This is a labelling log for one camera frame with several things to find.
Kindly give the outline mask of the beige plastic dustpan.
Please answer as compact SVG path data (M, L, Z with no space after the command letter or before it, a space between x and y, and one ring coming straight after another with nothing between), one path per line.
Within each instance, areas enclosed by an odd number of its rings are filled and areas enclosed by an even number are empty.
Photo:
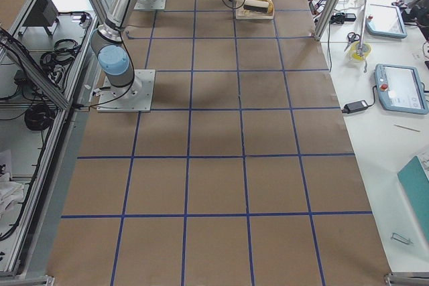
M273 19L274 4L272 0L222 0L235 12L236 19Z

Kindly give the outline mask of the scissors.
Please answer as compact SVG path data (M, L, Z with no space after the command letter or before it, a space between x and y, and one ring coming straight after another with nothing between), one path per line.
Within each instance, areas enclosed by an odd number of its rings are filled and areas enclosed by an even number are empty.
M357 42L360 40L360 35L358 33L355 32L350 32L347 34L347 45L344 49L344 52L346 52L349 47L351 46L351 44L353 44L354 42Z

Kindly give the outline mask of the near teach pendant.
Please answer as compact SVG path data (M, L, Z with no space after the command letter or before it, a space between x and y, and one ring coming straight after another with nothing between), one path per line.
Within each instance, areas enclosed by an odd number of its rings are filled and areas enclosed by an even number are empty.
M374 78L379 101L385 110L428 114L423 85L415 67L377 64Z

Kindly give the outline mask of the far teach pendant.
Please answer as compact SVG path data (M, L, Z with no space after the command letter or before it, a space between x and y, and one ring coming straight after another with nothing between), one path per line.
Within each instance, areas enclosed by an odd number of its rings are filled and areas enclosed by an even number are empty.
M371 35L397 39L408 36L401 12L396 6L370 4L365 24Z

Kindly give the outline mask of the beige hand brush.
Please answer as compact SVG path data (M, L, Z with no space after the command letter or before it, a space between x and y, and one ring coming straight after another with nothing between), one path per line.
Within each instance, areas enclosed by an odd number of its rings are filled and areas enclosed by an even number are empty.
M243 8L250 11L266 13L268 3L267 1L258 0L245 0Z

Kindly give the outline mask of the black electronics box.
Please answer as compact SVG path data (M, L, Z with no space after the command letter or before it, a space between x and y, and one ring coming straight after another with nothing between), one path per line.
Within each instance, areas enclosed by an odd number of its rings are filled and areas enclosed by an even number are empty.
M59 11L53 0L36 0L19 35L23 35L29 27L42 27L48 36L52 36L59 23L58 16Z

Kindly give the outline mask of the aluminium frame rail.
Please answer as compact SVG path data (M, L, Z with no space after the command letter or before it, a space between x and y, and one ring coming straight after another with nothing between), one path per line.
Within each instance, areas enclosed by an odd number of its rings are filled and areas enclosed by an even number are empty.
M1 49L58 108L66 110L70 107L70 102L43 73L42 68L36 64L26 47L3 28L1 28Z

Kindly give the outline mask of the yellow tape roll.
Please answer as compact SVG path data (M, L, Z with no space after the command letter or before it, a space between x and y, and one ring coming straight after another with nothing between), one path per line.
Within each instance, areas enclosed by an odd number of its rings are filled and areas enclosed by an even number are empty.
M371 51L372 48L368 43L363 43L360 46L359 42L353 42L348 51L349 60L353 63L365 62Z

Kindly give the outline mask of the white cloth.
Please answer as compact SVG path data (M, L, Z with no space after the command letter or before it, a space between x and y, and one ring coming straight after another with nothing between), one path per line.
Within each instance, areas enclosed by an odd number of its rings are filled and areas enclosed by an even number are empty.
M9 172L1 174L1 216L24 200L24 185L11 181Z

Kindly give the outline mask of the metal clip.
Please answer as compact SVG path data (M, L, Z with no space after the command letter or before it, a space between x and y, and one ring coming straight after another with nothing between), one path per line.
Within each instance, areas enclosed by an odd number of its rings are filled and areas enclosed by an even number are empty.
M413 242L412 242L412 240L410 238L406 238L405 236L402 236L402 235L400 235L400 234L398 234L396 232L393 232L391 234L391 239L395 240L397 242L400 242L402 244L405 244L405 245L411 245L411 244L413 244Z

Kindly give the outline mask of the teach pendant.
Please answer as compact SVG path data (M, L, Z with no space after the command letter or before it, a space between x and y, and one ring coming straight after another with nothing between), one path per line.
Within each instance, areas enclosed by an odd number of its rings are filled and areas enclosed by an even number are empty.
M428 114L423 85L415 67L377 64L374 78L379 101L385 110Z
M371 35L397 39L408 36L401 12L396 6L370 4L365 24Z

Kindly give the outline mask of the black power brick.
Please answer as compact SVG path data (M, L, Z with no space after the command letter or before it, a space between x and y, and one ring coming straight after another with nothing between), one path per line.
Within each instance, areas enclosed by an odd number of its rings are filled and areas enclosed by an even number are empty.
M352 114L365 111L369 108L369 105L365 100L358 100L355 102L350 102L344 105L342 108L343 114Z

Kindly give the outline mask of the teal book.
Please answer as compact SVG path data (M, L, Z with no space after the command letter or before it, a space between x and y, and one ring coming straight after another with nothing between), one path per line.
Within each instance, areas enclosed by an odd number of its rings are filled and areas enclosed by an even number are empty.
M428 230L428 177L418 156L411 158L397 176L418 222Z

